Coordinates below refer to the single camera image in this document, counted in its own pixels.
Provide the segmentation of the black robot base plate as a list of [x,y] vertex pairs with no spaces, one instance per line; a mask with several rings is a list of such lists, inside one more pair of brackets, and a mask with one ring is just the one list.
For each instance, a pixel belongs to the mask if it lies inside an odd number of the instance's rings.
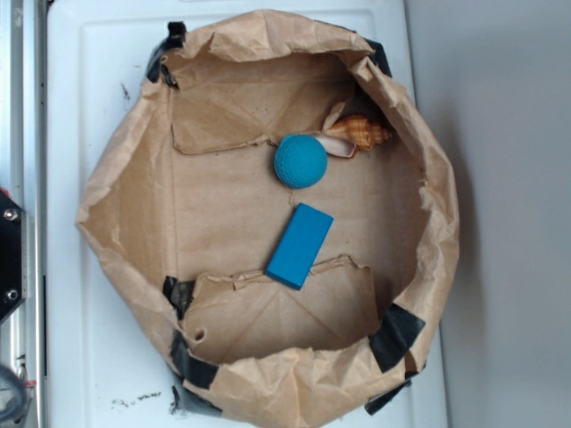
[[1,325],[27,298],[26,211],[1,188]]

